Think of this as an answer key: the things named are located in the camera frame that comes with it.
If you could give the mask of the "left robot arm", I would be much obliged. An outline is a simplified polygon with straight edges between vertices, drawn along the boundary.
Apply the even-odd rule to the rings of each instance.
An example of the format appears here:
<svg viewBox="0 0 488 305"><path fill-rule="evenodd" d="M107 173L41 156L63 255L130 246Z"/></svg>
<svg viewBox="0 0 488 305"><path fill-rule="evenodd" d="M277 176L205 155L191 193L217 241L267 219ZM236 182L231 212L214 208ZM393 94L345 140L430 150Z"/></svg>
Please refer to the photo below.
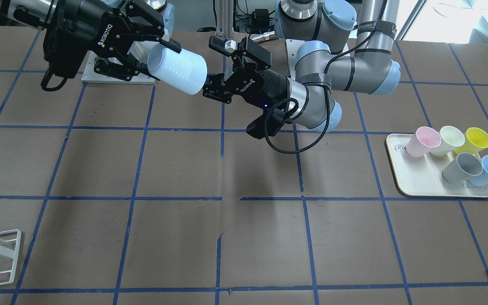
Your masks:
<svg viewBox="0 0 488 305"><path fill-rule="evenodd" d="M256 139L292 123L331 131L341 120L332 91L386 95L397 87L400 65L391 50L398 10L398 0L364 0L360 12L346 0L279 0L275 35L303 41L294 73L273 70L271 53L248 37L236 42L212 36L210 48L233 63L207 77L202 93L223 103L239 95L261 108L246 130Z"/></svg>

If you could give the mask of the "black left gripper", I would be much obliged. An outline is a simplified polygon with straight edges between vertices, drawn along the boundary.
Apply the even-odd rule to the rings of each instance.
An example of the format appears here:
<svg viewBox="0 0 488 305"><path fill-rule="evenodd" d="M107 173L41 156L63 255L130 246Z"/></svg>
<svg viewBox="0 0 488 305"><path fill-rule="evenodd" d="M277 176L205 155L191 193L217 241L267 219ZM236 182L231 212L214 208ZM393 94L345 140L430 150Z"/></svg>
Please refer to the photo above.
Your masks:
<svg viewBox="0 0 488 305"><path fill-rule="evenodd" d="M231 58L233 68L227 69L224 77L207 75L204 97L230 104L233 95L240 95L248 104L266 109L290 96L288 77L270 69L271 53L250 38L236 42L211 36L208 46Z"/></svg>

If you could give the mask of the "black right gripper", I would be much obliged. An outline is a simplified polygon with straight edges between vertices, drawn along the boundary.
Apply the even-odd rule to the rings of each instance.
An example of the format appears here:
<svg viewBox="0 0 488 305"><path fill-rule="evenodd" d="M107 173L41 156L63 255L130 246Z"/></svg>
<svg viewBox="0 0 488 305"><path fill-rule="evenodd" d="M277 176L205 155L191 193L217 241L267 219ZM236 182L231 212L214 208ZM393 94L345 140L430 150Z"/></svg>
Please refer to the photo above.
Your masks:
<svg viewBox="0 0 488 305"><path fill-rule="evenodd" d="M106 57L113 55L110 40L118 33L130 32L132 41L153 41L176 53L182 51L181 44L171 38L175 8L167 0L126 0L122 12L100 0L58 0L43 41L48 62L43 78L74 78L90 50ZM160 80L131 54L124 64L96 57L94 71L127 82L140 74Z"/></svg>

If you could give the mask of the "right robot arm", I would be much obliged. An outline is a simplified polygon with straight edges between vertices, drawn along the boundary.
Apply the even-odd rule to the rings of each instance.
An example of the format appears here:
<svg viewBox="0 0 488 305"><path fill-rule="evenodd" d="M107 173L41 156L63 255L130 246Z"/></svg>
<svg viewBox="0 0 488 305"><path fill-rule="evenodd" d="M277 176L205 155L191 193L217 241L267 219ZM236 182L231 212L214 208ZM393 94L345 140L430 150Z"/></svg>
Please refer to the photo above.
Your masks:
<svg viewBox="0 0 488 305"><path fill-rule="evenodd" d="M107 77L131 81L151 77L147 64L130 50L134 43L152 41L176 53L163 11L168 4L145 0L0 0L0 14L46 30L43 41L48 68L41 87L48 92L74 78L88 52L96 54L94 70Z"/></svg>

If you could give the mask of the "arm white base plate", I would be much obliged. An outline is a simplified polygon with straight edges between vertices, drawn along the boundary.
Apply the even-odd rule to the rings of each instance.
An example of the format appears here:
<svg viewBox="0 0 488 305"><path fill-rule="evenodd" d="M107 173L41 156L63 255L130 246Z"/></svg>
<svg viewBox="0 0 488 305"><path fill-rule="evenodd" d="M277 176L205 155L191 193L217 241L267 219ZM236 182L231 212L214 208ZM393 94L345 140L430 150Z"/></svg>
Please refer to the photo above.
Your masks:
<svg viewBox="0 0 488 305"><path fill-rule="evenodd" d="M310 54L317 52L327 52L327 56L321 56L319 59L331 60L329 46L318 40L300 41L286 40L287 60L290 68L290 78L300 83L319 83L333 86L335 89L344 90L343 87L351 86L354 82L356 63L351 57L343 56L331 64L328 72L322 69L320 72L312 72L309 68L298 67L299 62Z"/></svg>
<svg viewBox="0 0 488 305"><path fill-rule="evenodd" d="M151 49L157 44L153 41L134 42L128 54L133 55L141 64L146 64ZM85 83L104 84L155 85L157 83L157 78L149 74L144 75L138 70L132 71L123 66L116 58L101 58L92 51L87 58L81 80Z"/></svg>

